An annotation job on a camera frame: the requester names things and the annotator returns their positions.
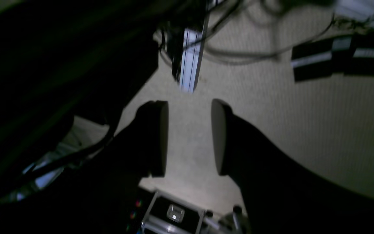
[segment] floor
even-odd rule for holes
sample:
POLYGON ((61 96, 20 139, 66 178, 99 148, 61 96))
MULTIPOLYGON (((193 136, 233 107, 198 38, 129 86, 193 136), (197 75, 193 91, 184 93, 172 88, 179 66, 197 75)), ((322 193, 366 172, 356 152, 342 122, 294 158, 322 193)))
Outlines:
MULTIPOLYGON (((332 14, 332 9, 304 6, 273 27, 258 3, 249 11, 257 22, 239 14, 209 44, 268 52, 319 33, 332 14)), ((327 35, 342 33, 331 30, 327 35)), ((179 90, 170 68, 160 60, 159 69, 125 108, 119 124, 119 129, 127 126, 147 101, 169 102, 167 174, 145 178, 140 185, 222 214, 243 204, 239 188, 229 177, 218 176, 214 164, 210 107, 212 99, 220 98, 298 163, 374 198, 374 78, 333 75, 295 83, 290 57, 288 51, 277 59, 239 67, 204 59, 192 95, 179 90)), ((79 134, 84 127, 75 131, 79 134)), ((96 141, 104 131, 94 131, 82 141, 96 141)))

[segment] black cable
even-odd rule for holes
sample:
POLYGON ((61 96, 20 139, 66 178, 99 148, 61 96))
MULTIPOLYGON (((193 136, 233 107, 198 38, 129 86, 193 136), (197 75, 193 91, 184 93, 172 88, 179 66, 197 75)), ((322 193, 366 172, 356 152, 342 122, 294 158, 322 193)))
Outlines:
POLYGON ((336 26, 340 29, 344 30, 353 30, 356 31, 358 29, 365 30, 366 34, 374 32, 374 28, 369 26, 370 23, 374 22, 374 13, 370 17, 368 17, 366 20, 359 22, 354 19, 349 18, 337 18, 336 19, 336 26))
POLYGON ((165 34, 164 34, 164 29, 161 28, 161 44, 160 46, 158 47, 158 50, 162 50, 162 48, 164 47, 165 45, 165 34))
POLYGON ((219 60, 220 62, 225 63, 227 65, 247 65, 247 64, 254 63, 254 62, 260 62, 260 61, 265 60, 265 59, 274 58, 274 57, 276 57, 276 56, 278 56, 282 53, 287 52, 288 50, 291 50, 295 46, 310 43, 313 40, 316 40, 318 37, 323 36, 334 25, 334 22, 335 21, 334 21, 334 14, 333 14, 330 24, 328 24, 328 26, 323 31, 321 31, 320 33, 316 34, 315 36, 309 37, 309 38, 307 38, 306 40, 304 40, 300 43, 297 43, 295 45, 287 46, 283 49, 280 49, 276 52, 269 53, 269 54, 260 54, 260 53, 257 54, 257 53, 247 53, 247 52, 237 52, 237 51, 224 51, 224 50, 220 50, 220 49, 213 49, 213 48, 210 48, 209 46, 205 46, 205 50, 206 50, 207 53, 213 55, 215 58, 217 56, 231 57, 231 58, 252 58, 252 59, 245 60, 245 61, 227 61, 227 60, 222 60, 222 59, 219 60))
POLYGON ((168 67, 172 68, 172 63, 171 63, 170 61, 168 61, 168 59, 165 58, 165 56, 162 54, 162 49, 160 49, 160 56, 161 56, 162 60, 164 61, 164 63, 165 63, 168 67))
POLYGON ((236 0, 236 3, 207 31, 207 34, 206 34, 205 37, 200 38, 199 40, 184 46, 183 50, 186 50, 186 49, 190 48, 191 46, 194 46, 198 43, 201 43, 202 41, 208 40, 212 36, 217 34, 220 31, 220 29, 223 28, 223 26, 228 22, 228 19, 230 18, 230 16, 237 9, 239 9, 239 6, 242 3, 243 3, 243 0, 236 0))

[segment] cable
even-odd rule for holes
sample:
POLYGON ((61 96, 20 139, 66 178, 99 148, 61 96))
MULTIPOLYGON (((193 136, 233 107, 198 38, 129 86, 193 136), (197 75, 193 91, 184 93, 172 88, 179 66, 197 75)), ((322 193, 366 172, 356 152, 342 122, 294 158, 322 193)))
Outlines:
POLYGON ((161 51, 163 49, 164 45, 165 45, 165 34, 164 34, 164 29, 161 28, 161 44, 158 47, 158 50, 161 51))
POLYGON ((161 49, 160 49, 160 56, 161 56, 162 60, 164 61, 164 63, 165 63, 168 67, 172 68, 172 62, 168 61, 168 59, 165 58, 165 56, 162 54, 162 50, 161 50, 161 49))
POLYGON ((213 12, 215 9, 217 9, 217 8, 223 6, 225 3, 227 3, 227 1, 228 1, 228 0, 224 0, 224 1, 222 1, 222 2, 219 2, 218 0, 216 0, 216 4, 214 5, 214 7, 210 8, 210 9, 207 11, 207 13, 209 14, 209 13, 213 12))
MULTIPOLYGON (((252 4, 254 4, 256 1, 252 1, 245 7, 249 7, 252 4)), ((217 34, 221 28, 228 22, 228 19, 230 19, 230 16, 237 10, 239 9, 239 6, 243 3, 243 0, 236 0, 236 3, 208 30, 208 33, 206 34, 205 37, 200 38, 199 40, 190 43, 186 46, 183 47, 183 50, 186 50, 190 48, 191 46, 194 46, 195 44, 201 43, 202 41, 210 39, 212 36, 217 34)))
MULTIPOLYGON (((191 50, 187 50, 186 52, 194 53, 194 50, 191 49, 191 50)), ((207 54, 204 54, 204 53, 203 53, 203 58, 206 59, 207 61, 210 61, 210 62, 213 62, 213 63, 216 63, 216 64, 228 65, 228 66, 249 65, 249 64, 255 62, 254 59, 244 60, 244 61, 228 61, 228 60, 215 58, 214 56, 210 56, 210 55, 207 55, 207 54)))
POLYGON ((332 18, 331 18, 331 22, 320 33, 318 33, 318 34, 316 34, 312 37, 309 37, 309 38, 305 39, 304 41, 302 41, 300 43, 287 46, 283 49, 280 49, 276 52, 269 53, 269 54, 264 54, 263 55, 263 54, 256 54, 256 53, 247 53, 247 52, 223 51, 223 50, 219 50, 219 49, 213 49, 209 46, 205 46, 205 50, 206 50, 207 53, 213 55, 214 57, 222 56, 222 57, 231 57, 231 58, 252 58, 252 59, 245 60, 245 61, 227 61, 227 60, 222 60, 222 59, 219 60, 219 62, 227 63, 229 65, 247 65, 247 64, 254 63, 254 62, 260 62, 260 61, 265 60, 265 59, 274 58, 274 57, 276 57, 276 56, 278 56, 278 55, 280 55, 284 52, 287 52, 288 50, 291 50, 295 46, 310 43, 313 40, 317 39, 318 37, 323 36, 334 25, 334 22, 335 21, 334 21, 334 14, 333 14, 332 18))
POLYGON ((374 22, 374 13, 373 15, 371 15, 365 21, 362 21, 362 22, 359 22, 354 19, 349 19, 349 18, 338 18, 336 19, 335 25, 339 29, 344 29, 344 30, 353 30, 353 31, 358 30, 358 29, 365 30, 365 33, 368 34, 368 33, 374 32, 374 28, 369 26, 369 24, 372 22, 374 22))

